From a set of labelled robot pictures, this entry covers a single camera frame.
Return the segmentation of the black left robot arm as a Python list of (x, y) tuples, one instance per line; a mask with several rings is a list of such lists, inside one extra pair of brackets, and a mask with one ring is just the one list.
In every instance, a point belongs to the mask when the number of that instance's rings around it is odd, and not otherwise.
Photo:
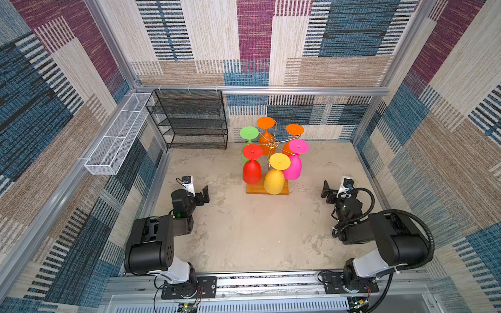
[(193, 194), (177, 189), (171, 194), (173, 210), (163, 216), (136, 219), (125, 247), (125, 271), (136, 276), (154, 276), (154, 286), (164, 299), (201, 298), (204, 288), (196, 270), (174, 253), (174, 238), (192, 233), (193, 213), (210, 202), (209, 188)]

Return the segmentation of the magenta wine glass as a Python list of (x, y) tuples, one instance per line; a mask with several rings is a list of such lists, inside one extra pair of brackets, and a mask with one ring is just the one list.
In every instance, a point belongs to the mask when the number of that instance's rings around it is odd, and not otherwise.
[(291, 161), (290, 167), (283, 170), (287, 180), (297, 180), (300, 177), (303, 168), (300, 156), (306, 154), (308, 151), (309, 144), (300, 139), (291, 140), (284, 146), (283, 152), (288, 155)]

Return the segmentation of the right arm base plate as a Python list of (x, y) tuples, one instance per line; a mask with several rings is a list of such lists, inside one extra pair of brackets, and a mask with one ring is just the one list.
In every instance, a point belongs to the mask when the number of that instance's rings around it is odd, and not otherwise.
[(374, 278), (345, 275), (342, 271), (323, 270), (317, 274), (326, 294), (378, 293), (380, 288)]

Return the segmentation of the yellow wine glass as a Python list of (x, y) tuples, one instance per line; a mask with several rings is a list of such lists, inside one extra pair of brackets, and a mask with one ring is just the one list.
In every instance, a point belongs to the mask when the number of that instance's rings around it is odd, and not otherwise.
[(269, 194), (278, 195), (283, 191), (285, 184), (283, 170), (290, 167), (291, 161), (287, 155), (275, 153), (270, 156), (269, 163), (272, 169), (266, 174), (264, 189)]

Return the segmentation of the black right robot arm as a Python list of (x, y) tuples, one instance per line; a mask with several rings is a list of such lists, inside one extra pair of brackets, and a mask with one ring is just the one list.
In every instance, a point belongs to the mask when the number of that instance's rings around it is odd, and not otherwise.
[(374, 194), (343, 178), (338, 189), (324, 182), (321, 198), (334, 206), (332, 236), (344, 245), (375, 242), (367, 254), (349, 259), (340, 274), (322, 274), (325, 286), (345, 293), (377, 290), (375, 280), (398, 271), (423, 267), (433, 259), (435, 242), (428, 226), (416, 215), (398, 209), (375, 213)]

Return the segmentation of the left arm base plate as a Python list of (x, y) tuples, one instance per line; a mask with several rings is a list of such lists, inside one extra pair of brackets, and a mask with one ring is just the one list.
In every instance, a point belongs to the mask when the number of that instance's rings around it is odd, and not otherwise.
[(212, 299), (216, 296), (217, 277), (201, 276), (196, 279), (189, 279), (182, 284), (167, 284), (162, 288), (160, 298), (162, 300), (175, 299)]

